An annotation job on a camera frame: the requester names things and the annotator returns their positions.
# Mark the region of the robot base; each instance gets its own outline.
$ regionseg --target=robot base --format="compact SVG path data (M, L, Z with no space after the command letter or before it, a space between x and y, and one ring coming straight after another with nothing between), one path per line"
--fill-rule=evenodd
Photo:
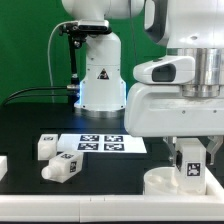
M94 111L80 108L80 106L75 105L74 112L78 115L92 118L119 118L124 116L125 109L123 108L115 111Z

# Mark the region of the black cable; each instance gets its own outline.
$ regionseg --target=black cable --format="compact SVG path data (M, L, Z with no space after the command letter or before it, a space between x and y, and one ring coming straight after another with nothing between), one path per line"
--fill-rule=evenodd
M70 53L70 64L72 75L77 74L77 64L76 64L76 53L74 42L71 35L68 35L68 43L69 43L69 53Z
M14 98L22 93L26 93L26 92L31 92L31 91L46 91L46 90L66 90L67 87L65 86L56 86L56 87L34 87L34 88L28 88L28 89L23 89L20 90L18 92L13 93L12 95L10 95L9 97L7 97L3 102L2 105L5 105L6 102L8 102L8 100L10 100L11 98Z
M135 40L135 31L134 31L134 24L133 24L133 17L132 17L132 8L131 8L131 0L128 1L129 3L129 13L130 13L130 20L131 20L131 33L132 33L132 41L134 45L134 58L135 58L135 65L137 65L137 50L136 50L136 40Z
M70 96L71 94L32 94L32 95L21 95L21 96L14 96L14 97L11 97L11 98L7 98L5 99L1 106L5 106L8 102L12 101L12 100L15 100L15 99L18 99L18 98L26 98L26 97L55 97L55 96Z

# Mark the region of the small white box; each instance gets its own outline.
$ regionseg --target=small white box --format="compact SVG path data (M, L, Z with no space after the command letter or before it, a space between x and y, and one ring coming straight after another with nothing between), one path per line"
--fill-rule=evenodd
M175 169L179 193L204 195L206 148L197 138L178 138L176 151L181 153Z
M57 154L57 134L43 134L38 142L38 160L49 160Z
M46 180L64 183L82 170L83 152L65 151L49 160L41 174Z

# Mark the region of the green background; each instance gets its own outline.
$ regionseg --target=green background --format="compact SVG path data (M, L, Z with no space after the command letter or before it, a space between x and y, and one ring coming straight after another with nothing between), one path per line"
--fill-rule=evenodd
M15 91L38 86L50 86L47 65L47 45L53 28L72 18L60 0L0 0L0 102ZM165 54L165 49L150 41L143 30L144 13L133 19L137 64ZM131 22L110 21L113 32L122 42L121 76L128 89L135 83L135 66ZM78 73L85 75L85 47L77 55ZM54 36L51 62L56 86L70 83L70 62L67 37ZM29 101L47 102L51 98Z

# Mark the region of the black tabletop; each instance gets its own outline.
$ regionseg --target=black tabletop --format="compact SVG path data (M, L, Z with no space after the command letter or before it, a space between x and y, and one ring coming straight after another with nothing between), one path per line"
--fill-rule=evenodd
M80 173L57 183L44 180L48 161L37 160L41 134L127 134L123 118L96 119L74 115L67 104L15 103L0 109L0 155L8 156L8 173L0 194L134 195L143 192L143 175L169 166L161 138L145 138L147 154L85 153Z

